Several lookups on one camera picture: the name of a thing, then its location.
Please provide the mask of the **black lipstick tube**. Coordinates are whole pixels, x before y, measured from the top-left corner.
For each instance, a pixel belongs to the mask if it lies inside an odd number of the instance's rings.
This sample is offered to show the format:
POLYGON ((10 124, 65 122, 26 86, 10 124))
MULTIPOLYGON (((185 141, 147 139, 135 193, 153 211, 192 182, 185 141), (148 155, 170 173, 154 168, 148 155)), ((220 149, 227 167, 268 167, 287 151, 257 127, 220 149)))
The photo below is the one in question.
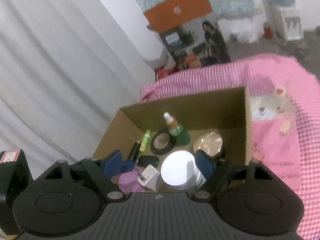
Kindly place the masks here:
POLYGON ((127 158, 128 161, 132 161, 134 163, 136 162, 138 155, 139 155, 140 146, 141 146, 140 141, 136 141, 134 143, 134 145, 132 146, 131 151, 129 153, 129 156, 127 158))

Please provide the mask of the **gold lid round jar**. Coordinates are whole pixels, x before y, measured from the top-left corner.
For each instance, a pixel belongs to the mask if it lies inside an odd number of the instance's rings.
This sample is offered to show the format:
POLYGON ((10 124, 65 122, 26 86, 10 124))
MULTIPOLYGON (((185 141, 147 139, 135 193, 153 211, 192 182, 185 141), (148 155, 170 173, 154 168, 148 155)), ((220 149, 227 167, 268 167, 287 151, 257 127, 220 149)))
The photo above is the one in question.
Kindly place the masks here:
POLYGON ((193 151, 202 150, 208 158, 216 159, 224 155, 223 139, 217 131, 211 131, 199 136, 194 144, 193 151))

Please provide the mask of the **white pill bottle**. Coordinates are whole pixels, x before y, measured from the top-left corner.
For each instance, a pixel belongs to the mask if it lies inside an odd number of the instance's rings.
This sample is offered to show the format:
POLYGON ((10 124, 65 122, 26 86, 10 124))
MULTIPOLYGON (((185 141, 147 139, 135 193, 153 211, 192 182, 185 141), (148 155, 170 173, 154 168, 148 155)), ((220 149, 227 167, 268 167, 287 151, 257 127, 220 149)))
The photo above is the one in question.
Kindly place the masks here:
POLYGON ((195 163, 193 154, 186 150, 178 150, 169 154, 161 165, 163 181, 179 191, 199 189, 206 179, 195 163))

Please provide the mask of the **black oval case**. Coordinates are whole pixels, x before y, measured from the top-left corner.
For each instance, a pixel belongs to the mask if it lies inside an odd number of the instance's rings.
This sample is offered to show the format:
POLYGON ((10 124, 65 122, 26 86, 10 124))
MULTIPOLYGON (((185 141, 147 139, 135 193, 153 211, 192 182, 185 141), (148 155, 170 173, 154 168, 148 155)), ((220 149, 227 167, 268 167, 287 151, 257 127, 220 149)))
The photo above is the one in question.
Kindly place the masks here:
POLYGON ((140 167, 148 167, 152 165, 156 168, 159 165, 159 158, 153 155, 142 155, 137 160, 137 165, 140 167))

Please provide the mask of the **green lip balm tube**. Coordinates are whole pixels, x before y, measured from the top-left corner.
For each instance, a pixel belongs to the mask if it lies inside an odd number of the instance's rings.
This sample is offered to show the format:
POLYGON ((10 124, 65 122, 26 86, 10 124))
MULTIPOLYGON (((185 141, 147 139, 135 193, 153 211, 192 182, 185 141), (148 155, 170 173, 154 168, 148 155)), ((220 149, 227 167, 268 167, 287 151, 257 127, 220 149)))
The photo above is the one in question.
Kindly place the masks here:
POLYGON ((151 131, 150 130, 147 130, 144 134, 144 137, 142 139, 142 142, 140 144, 140 148, 139 148, 139 151, 140 152, 145 152, 147 146, 148 146, 148 142, 150 140, 150 136, 151 136, 151 131))

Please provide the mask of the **white power adapter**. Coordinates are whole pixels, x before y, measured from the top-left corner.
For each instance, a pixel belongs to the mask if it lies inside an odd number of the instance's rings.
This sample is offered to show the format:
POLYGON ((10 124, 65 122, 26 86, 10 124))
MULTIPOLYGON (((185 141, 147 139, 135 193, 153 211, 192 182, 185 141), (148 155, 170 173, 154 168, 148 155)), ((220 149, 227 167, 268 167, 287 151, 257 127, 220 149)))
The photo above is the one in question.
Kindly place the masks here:
POLYGON ((161 173, 152 165, 148 165, 144 171, 138 175, 138 182, 142 187, 151 191, 159 191, 164 185, 161 173))

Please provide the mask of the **green dropper bottle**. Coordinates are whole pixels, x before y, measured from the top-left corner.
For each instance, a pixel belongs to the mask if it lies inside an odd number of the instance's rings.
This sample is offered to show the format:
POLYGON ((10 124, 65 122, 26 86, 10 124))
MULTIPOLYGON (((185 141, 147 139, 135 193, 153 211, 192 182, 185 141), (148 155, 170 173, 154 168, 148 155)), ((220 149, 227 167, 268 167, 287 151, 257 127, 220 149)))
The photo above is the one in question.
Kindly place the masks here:
POLYGON ((177 122, 175 117, 171 116, 168 112, 163 114, 169 133, 175 138, 176 143, 180 146, 185 146, 191 141, 190 135, 187 130, 177 122))

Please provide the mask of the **black electrical tape roll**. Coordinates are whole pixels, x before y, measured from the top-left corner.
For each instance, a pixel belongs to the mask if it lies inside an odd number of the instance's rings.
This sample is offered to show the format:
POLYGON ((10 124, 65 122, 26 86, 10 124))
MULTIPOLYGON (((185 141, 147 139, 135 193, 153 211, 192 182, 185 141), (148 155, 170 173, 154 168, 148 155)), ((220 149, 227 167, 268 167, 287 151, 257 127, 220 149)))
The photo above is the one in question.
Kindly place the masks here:
POLYGON ((150 150, 155 155, 165 155, 175 146, 176 139, 169 133, 167 128, 157 132, 150 142, 150 150))

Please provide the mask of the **brown cardboard box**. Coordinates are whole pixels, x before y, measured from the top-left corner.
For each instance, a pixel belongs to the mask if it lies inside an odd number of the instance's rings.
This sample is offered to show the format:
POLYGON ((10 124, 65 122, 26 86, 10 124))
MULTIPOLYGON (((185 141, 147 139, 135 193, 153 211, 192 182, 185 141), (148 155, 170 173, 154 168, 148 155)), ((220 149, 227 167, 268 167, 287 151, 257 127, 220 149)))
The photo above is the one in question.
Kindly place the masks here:
POLYGON ((200 135, 218 131, 223 138, 225 158, 233 164, 248 163, 251 153, 249 97, 245 87, 178 96, 120 108, 107 128, 94 157, 103 159, 114 150, 124 158, 147 130, 165 129, 168 112, 188 131, 194 142, 200 135))

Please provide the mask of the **black device with red label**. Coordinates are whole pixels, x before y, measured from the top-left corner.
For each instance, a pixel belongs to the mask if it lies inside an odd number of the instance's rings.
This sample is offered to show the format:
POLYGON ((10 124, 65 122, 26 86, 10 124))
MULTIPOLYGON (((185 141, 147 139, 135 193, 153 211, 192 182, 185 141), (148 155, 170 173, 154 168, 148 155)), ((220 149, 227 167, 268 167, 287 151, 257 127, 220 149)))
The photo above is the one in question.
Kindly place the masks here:
POLYGON ((12 212, 17 196, 33 181, 23 150, 1 152, 1 230, 17 235, 20 229, 12 212))

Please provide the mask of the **pink checkered tablecloth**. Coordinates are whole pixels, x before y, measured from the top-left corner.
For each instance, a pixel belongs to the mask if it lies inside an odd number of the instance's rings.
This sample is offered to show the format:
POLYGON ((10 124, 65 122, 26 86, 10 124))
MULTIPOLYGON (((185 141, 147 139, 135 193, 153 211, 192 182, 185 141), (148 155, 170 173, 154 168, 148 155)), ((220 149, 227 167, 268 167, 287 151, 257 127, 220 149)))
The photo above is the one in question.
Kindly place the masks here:
POLYGON ((298 234, 319 239, 319 81, 295 58, 260 54, 185 70, 143 87, 140 100, 240 86, 250 96, 254 157, 302 199, 298 234))

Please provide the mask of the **woman photo picture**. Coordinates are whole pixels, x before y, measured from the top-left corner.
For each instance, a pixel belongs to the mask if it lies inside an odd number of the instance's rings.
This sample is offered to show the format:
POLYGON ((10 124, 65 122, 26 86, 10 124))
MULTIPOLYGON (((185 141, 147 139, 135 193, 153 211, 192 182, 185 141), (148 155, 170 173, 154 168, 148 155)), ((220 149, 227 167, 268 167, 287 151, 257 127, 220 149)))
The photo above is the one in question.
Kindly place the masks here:
POLYGON ((223 35, 219 29, 213 26, 209 21, 202 23, 205 39, 205 54, 209 59, 213 59, 216 63, 231 62, 230 55, 223 35))

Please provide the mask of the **white curtain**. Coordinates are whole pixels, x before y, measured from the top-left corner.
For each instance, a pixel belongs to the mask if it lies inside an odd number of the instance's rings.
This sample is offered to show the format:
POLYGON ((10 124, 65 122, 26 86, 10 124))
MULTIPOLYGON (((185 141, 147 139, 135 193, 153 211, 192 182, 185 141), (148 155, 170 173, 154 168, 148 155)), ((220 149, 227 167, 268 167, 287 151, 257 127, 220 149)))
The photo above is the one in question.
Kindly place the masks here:
POLYGON ((31 174, 92 155, 167 51, 135 0, 1 0, 1 149, 31 174))

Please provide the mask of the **teal Philips box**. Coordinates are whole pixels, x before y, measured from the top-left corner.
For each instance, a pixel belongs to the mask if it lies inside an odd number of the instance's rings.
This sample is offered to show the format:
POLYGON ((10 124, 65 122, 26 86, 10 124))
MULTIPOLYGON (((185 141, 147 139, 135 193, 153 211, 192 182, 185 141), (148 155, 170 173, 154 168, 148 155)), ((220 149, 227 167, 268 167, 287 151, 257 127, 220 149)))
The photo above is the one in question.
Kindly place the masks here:
POLYGON ((186 44, 182 41, 183 34, 183 29, 178 26, 161 33, 159 36, 168 52, 175 53, 186 46, 186 44))

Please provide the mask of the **small red can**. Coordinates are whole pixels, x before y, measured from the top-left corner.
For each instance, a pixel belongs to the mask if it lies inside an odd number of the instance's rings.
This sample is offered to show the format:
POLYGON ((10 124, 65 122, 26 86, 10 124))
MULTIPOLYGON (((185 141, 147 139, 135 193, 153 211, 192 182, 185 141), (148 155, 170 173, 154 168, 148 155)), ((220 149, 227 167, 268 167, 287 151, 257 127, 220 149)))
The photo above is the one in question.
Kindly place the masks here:
POLYGON ((264 38, 270 40, 272 38, 272 29, 268 22, 265 22, 264 25, 264 38))

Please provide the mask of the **orange box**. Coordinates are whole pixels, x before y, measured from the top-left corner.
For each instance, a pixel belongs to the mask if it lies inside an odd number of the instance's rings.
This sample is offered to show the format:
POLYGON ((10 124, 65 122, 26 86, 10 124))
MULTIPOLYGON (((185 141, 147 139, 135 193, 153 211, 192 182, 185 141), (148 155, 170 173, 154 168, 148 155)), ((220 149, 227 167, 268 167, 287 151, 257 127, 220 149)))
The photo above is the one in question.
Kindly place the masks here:
POLYGON ((165 0, 144 12, 154 31, 161 34, 212 12, 209 0, 165 0))

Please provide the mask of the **water dispenser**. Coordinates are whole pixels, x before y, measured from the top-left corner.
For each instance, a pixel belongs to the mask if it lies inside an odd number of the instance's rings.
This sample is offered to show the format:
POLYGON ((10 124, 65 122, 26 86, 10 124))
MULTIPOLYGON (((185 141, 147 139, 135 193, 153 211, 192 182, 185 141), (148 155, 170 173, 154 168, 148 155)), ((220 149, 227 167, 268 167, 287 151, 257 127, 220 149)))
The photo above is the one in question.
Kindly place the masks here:
POLYGON ((302 40, 304 34, 296 0, 267 0, 267 2, 273 12, 276 34, 285 41, 302 40))

